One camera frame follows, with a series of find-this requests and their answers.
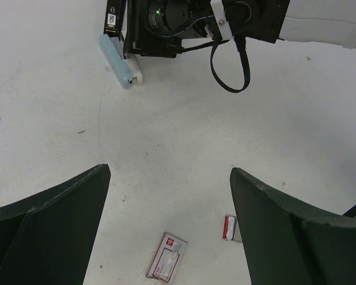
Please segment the black stapler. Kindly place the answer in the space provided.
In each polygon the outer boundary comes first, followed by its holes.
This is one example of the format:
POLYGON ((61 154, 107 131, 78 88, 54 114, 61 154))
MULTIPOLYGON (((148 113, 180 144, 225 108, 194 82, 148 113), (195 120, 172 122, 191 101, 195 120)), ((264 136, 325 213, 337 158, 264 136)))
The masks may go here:
POLYGON ((120 37, 127 0, 107 0, 103 33, 109 37, 120 37))

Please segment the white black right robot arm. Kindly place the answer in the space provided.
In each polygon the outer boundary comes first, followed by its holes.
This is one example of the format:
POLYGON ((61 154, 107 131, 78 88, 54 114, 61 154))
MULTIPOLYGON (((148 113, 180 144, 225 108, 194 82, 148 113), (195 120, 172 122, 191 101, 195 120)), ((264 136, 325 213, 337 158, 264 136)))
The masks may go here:
MULTIPOLYGON (((174 58, 185 39, 234 42, 250 84, 246 40, 356 49, 356 1, 128 1, 125 55, 174 58)), ((230 187, 252 284, 356 284, 356 204, 334 214, 235 167, 230 187)))

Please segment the light blue white stapler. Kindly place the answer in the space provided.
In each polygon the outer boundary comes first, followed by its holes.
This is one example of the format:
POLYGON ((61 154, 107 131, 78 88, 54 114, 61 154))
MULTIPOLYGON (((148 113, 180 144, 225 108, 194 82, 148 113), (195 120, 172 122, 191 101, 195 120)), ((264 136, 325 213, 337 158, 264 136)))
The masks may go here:
POLYGON ((143 76, 135 55, 127 55, 123 50, 123 41, 118 37, 103 34, 99 45, 112 71, 123 88, 142 85, 143 76))

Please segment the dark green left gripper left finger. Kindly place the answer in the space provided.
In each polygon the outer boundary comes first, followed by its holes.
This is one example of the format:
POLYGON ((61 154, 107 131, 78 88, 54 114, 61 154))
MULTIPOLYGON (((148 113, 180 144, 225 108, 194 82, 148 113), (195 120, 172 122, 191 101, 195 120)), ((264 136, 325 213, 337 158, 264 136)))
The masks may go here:
POLYGON ((110 177, 99 164, 0 207, 0 284, 82 284, 110 177))

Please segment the red white staple box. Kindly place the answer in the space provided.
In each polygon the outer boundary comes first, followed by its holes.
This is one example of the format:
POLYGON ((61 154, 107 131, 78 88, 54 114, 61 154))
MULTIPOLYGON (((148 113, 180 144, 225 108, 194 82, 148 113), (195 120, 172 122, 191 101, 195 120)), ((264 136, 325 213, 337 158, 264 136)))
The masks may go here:
POLYGON ((185 240, 164 232, 145 277, 163 284, 173 284, 188 245, 185 240))

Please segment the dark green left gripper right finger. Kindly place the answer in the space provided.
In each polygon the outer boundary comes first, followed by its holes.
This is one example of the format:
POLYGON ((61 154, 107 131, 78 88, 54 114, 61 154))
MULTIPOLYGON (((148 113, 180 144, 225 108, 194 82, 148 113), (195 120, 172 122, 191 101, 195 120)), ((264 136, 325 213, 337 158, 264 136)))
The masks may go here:
POLYGON ((252 284, 356 284, 356 204, 331 213, 240 168, 230 188, 252 284))

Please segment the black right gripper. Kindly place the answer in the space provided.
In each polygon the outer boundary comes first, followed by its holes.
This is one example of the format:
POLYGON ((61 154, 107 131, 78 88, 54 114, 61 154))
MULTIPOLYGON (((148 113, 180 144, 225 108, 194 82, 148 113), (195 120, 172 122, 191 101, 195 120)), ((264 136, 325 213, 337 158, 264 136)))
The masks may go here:
POLYGON ((124 54, 175 58, 210 47, 218 33, 209 1, 128 1, 124 54))

